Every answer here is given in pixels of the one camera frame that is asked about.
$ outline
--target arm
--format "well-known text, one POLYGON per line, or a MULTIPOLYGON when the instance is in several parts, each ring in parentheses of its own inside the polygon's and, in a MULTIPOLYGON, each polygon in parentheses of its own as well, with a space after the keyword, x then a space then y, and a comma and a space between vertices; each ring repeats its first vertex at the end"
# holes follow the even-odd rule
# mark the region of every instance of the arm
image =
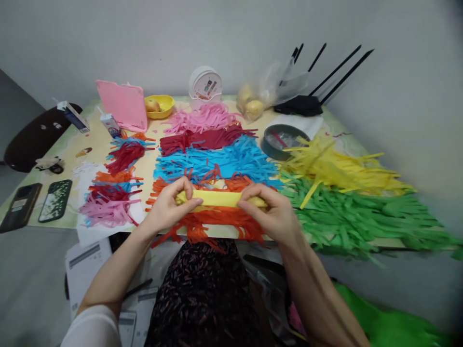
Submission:
POLYGON ((123 297, 154 237, 203 202, 202 199, 192 199, 192 194, 193 186, 186 177, 163 189, 145 220, 98 271, 77 315, 91 306, 106 305, 119 317, 123 297), (175 197, 183 190, 189 201, 177 206, 175 197))
POLYGON ((355 316, 307 243, 288 198, 257 184, 243 191, 238 205, 277 242, 289 288, 311 346, 369 346, 355 316), (263 198, 269 210, 265 213, 248 203, 246 200, 252 196, 263 198))

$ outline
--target smartphone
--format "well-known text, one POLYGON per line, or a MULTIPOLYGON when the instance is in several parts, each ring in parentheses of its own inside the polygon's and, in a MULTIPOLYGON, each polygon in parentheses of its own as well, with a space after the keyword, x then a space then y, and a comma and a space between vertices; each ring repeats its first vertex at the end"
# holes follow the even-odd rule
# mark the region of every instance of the smartphone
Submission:
POLYGON ((48 187, 48 194, 39 215, 39 223, 47 223, 64 216, 71 192, 72 181, 53 182, 48 187))
POLYGON ((41 183, 18 188, 0 226, 0 233, 16 230, 27 225, 41 188, 41 183))

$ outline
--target green paper fringe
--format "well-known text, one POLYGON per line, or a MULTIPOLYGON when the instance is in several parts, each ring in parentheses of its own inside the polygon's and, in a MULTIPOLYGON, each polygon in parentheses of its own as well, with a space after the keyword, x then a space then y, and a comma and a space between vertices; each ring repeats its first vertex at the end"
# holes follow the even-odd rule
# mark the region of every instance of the green paper fringe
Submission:
POLYGON ((303 210, 301 202, 312 186, 307 178, 296 179, 282 172, 287 196, 302 225, 312 236, 316 250, 355 259, 372 259, 370 253, 379 249, 370 241, 376 238, 400 239, 416 251, 437 252, 456 248, 453 258, 463 257, 463 240, 449 235, 443 225, 429 214, 412 193, 403 196, 377 197, 356 192, 340 193, 321 184, 303 210))

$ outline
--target person's left hand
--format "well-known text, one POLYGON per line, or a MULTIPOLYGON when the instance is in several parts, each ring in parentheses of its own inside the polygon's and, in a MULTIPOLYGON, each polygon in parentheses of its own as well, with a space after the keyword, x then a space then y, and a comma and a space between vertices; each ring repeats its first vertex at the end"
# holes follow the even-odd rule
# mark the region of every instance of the person's left hand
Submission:
POLYGON ((186 177, 182 177, 165 187, 139 228, 147 237, 153 239, 161 230, 172 227, 188 212, 203 203, 203 199, 191 198, 193 190, 193 185, 186 177), (175 198, 183 190, 186 192, 188 201, 177 206, 175 198))

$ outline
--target pink tablet case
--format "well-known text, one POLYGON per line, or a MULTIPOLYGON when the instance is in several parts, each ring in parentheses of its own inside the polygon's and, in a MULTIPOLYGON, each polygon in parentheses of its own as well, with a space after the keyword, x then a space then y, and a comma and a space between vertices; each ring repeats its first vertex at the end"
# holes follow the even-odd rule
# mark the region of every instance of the pink tablet case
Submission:
POLYGON ((111 113, 121 128, 145 133, 148 128, 145 98, 141 87, 96 81, 106 113, 111 113))

